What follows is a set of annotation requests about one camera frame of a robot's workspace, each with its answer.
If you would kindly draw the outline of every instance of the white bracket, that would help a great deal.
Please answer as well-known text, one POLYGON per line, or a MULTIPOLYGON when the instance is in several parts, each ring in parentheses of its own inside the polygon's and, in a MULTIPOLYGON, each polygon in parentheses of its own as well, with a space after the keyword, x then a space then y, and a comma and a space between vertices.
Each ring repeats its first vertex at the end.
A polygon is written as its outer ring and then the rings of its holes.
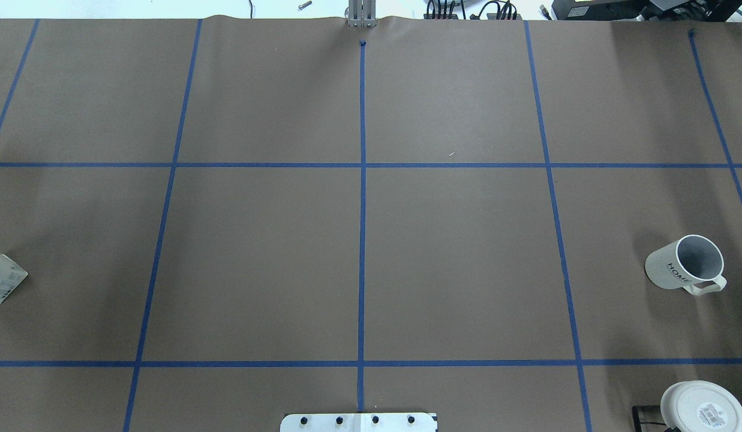
POLYGON ((376 0, 349 0, 349 27, 376 27, 376 0))
POLYGON ((435 413, 287 415, 280 432, 437 432, 435 413))

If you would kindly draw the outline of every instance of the mug rim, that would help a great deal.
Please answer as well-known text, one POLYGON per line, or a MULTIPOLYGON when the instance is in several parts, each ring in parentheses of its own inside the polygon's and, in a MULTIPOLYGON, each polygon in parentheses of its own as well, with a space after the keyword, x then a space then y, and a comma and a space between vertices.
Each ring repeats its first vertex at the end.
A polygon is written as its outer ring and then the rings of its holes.
POLYGON ((676 241, 676 243, 675 243, 675 260, 677 260, 677 265, 680 266, 680 268, 683 269, 683 271, 685 271, 686 274, 689 274, 691 276, 694 276, 696 279, 699 279, 702 282, 714 281, 714 279, 716 279, 716 277, 720 277, 720 275, 722 274, 722 271, 725 270, 725 258, 722 257, 722 252, 720 251, 720 248, 717 247, 717 244, 714 244, 714 241, 709 240, 708 238, 704 237, 703 235, 698 235, 697 233, 690 233, 689 235, 684 235, 683 237, 680 238, 680 240, 676 241), (714 276, 712 278, 709 278, 709 279, 702 279, 700 277, 695 276, 690 271, 688 271, 688 269, 683 265, 683 263, 680 262, 680 256, 678 256, 677 250, 680 248, 680 244, 683 243, 683 240, 685 240, 686 238, 691 238, 691 237, 703 238, 709 244, 711 244, 714 247, 714 249, 717 251, 717 254, 720 257, 720 271, 718 272, 718 274, 716 274, 716 276, 714 276))

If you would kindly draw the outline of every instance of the small carton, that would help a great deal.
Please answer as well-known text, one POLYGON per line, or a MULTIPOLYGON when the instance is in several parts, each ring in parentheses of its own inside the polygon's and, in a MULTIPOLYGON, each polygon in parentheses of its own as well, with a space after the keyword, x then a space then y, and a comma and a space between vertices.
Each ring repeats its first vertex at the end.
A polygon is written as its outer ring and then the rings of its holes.
POLYGON ((20 284, 27 272, 11 258, 0 254, 0 303, 20 284))

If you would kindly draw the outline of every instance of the mug handle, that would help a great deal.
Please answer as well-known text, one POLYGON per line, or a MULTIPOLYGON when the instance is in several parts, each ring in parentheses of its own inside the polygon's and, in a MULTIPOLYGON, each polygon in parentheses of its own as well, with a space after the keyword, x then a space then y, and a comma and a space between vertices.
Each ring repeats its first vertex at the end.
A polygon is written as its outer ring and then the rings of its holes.
POLYGON ((722 274, 718 277, 715 277, 712 279, 714 284, 709 285, 708 287, 695 287, 695 285, 688 285, 687 287, 683 287, 687 292, 691 293, 692 295, 699 296, 704 295, 705 293, 716 293, 721 292, 722 288, 725 288, 725 284, 727 284, 728 281, 725 281, 725 278, 722 276, 722 274))

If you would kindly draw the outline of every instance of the white metal plate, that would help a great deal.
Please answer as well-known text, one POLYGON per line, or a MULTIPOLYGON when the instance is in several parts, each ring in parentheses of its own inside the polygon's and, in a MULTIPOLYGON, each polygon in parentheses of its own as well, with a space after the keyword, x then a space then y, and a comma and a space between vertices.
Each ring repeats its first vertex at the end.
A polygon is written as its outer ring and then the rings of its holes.
POLYGON ((280 432, 437 432, 435 413, 287 415, 280 432))

